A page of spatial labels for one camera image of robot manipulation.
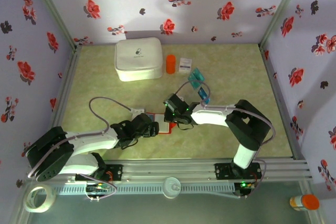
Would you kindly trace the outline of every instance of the small bottle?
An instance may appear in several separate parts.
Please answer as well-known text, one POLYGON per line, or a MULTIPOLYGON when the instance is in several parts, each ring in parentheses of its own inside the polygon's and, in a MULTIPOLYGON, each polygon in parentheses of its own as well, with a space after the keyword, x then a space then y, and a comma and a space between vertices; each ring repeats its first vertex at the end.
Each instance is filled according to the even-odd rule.
POLYGON ((291 197, 289 204, 296 211, 317 210, 320 207, 318 198, 312 194, 291 197))
POLYGON ((176 57, 175 55, 167 55, 166 72, 169 74, 175 73, 176 57))

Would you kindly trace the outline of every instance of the masking tape roll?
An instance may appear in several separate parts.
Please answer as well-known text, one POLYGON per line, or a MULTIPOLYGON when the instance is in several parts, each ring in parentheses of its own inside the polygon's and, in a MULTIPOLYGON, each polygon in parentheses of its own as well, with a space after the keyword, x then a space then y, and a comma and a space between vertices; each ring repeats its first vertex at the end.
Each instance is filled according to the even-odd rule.
POLYGON ((24 206, 28 212, 45 212, 54 204, 55 199, 56 191, 52 187, 44 184, 37 184, 34 185, 34 188, 28 190, 28 194, 24 200, 24 206), (45 190, 47 196, 45 201, 40 206, 36 207, 34 201, 41 189, 45 190))

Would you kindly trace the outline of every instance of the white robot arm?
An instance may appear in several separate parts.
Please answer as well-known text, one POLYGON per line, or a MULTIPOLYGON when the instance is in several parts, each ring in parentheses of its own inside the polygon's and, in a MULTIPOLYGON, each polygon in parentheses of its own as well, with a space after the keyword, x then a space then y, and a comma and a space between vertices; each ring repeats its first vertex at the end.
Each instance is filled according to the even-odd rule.
POLYGON ((211 106, 201 103, 188 105, 176 94, 165 101, 165 121, 178 124, 216 124, 229 127, 240 145, 232 161, 232 172, 241 176, 249 167, 259 148, 275 137, 270 121, 246 100, 235 105, 211 106), (273 136, 264 142, 269 130, 273 136))
MULTIPOLYGON (((256 152, 267 142, 264 139, 269 130, 274 131, 269 120, 245 100, 228 106, 200 103, 188 105, 176 94, 171 94, 164 104, 166 122, 185 125, 216 124, 231 129, 240 143, 230 165, 230 172, 237 178, 243 177, 256 152)), ((101 178, 106 173, 102 158, 97 153, 84 153, 118 147, 124 149, 132 146, 132 142, 138 141, 138 138, 156 136, 158 132, 159 124, 152 122, 144 113, 132 121, 112 124, 105 130, 96 132, 64 132, 60 126, 54 127, 26 151, 33 167, 28 177, 35 176, 39 182, 57 174, 84 174, 101 178)))
POLYGON ((159 124, 144 113, 132 121, 115 123, 96 132, 73 133, 63 131, 60 126, 53 127, 26 150, 33 168, 28 177, 35 176, 39 182, 57 174, 101 177, 105 173, 102 158, 97 153, 84 153, 118 147, 125 149, 140 137, 153 137, 158 133, 159 124))

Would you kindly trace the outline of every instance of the floral wallpaper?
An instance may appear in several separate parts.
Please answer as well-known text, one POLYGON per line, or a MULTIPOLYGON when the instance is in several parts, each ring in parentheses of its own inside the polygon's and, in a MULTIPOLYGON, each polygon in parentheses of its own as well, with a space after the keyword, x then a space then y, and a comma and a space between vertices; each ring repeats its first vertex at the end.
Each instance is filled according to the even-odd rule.
POLYGON ((6 224, 27 182, 24 151, 48 130, 71 49, 42 0, 0 2, 0 216, 6 224))
MULTIPOLYGON (((162 43, 258 43, 281 0, 52 0, 78 45, 157 37, 162 43)), ((290 30, 289 18, 283 34, 290 30)))
POLYGON ((326 223, 336 204, 335 13, 335 0, 291 0, 264 47, 326 223))

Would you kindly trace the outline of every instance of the white storage case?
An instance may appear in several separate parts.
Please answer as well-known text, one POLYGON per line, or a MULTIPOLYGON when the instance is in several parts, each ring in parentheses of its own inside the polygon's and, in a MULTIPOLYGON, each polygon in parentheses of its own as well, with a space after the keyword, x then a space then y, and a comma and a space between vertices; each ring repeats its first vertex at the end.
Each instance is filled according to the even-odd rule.
POLYGON ((122 81, 162 76, 162 47, 157 38, 126 39, 116 44, 114 67, 122 81))

